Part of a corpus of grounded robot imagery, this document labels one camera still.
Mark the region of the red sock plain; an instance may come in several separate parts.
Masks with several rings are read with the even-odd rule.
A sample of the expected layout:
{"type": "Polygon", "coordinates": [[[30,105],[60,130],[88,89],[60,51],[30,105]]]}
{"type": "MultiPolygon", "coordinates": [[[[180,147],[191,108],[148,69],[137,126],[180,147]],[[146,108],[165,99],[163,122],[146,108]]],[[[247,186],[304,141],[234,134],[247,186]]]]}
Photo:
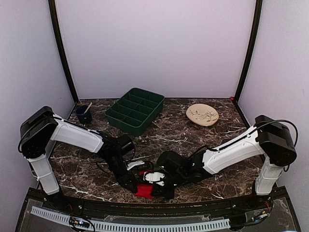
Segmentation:
{"type": "Polygon", "coordinates": [[[153,190],[153,184],[138,184],[137,190],[138,191],[134,194],[135,196],[148,199],[153,198],[153,196],[151,195],[153,190]]]}

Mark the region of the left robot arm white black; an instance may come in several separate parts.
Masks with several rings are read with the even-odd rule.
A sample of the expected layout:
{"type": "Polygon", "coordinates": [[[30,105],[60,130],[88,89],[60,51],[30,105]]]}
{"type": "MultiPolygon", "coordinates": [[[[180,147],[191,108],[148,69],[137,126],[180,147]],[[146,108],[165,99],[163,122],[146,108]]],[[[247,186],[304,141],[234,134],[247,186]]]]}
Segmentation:
{"type": "Polygon", "coordinates": [[[68,207],[68,199],[60,194],[60,185],[46,156],[50,141],[76,146],[97,154],[105,160],[118,184],[136,193],[137,181],[129,170],[124,155],[135,146],[128,135],[111,137],[102,131],[90,130],[71,123],[44,106],[20,127],[18,151],[29,162],[43,191],[49,195],[49,203],[58,211],[68,207]]]}

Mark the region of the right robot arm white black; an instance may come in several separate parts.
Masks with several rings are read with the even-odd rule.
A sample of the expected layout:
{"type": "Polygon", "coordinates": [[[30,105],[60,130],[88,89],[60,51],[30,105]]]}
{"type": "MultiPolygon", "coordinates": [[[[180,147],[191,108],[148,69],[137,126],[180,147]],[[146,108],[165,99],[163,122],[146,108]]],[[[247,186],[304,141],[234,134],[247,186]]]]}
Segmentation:
{"type": "Polygon", "coordinates": [[[265,115],[255,118],[255,124],[243,134],[215,148],[202,146],[189,157],[165,151],[156,164],[159,171],[143,175],[143,180],[154,184],[152,196],[174,198],[174,189],[188,183],[210,178],[221,170],[257,155],[264,155],[261,172],[254,182],[254,193],[246,205],[256,210],[265,202],[283,171],[296,160],[295,146],[288,120],[273,120],[265,115]]]}

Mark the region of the green compartment tray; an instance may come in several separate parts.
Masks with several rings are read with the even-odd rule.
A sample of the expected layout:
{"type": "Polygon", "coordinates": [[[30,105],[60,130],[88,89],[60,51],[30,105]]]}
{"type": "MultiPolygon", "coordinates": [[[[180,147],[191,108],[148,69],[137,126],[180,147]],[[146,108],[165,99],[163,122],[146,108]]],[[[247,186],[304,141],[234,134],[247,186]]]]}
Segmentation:
{"type": "Polygon", "coordinates": [[[106,110],[109,124],[135,137],[141,136],[163,109],[165,97],[132,88],[106,110]]]}

